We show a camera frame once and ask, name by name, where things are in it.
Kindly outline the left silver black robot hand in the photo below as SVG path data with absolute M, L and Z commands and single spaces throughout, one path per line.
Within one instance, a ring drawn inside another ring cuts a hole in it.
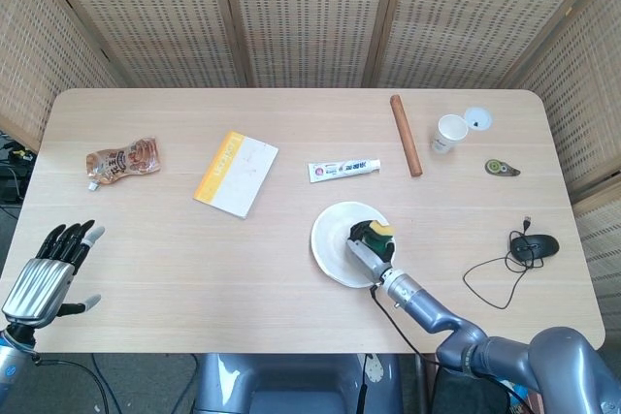
M 99 294 L 80 303 L 65 298 L 84 260 L 105 233 L 92 220 L 70 226 L 61 224 L 44 239 L 28 260 L 2 307 L 12 325 L 41 329 L 55 318 L 87 312 L 101 301 Z

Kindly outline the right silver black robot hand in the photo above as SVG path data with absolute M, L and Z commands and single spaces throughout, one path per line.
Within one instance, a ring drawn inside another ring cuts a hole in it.
M 396 249 L 394 229 L 378 220 L 358 222 L 350 228 L 347 247 L 361 264 L 365 276 L 379 283 L 392 268 Z

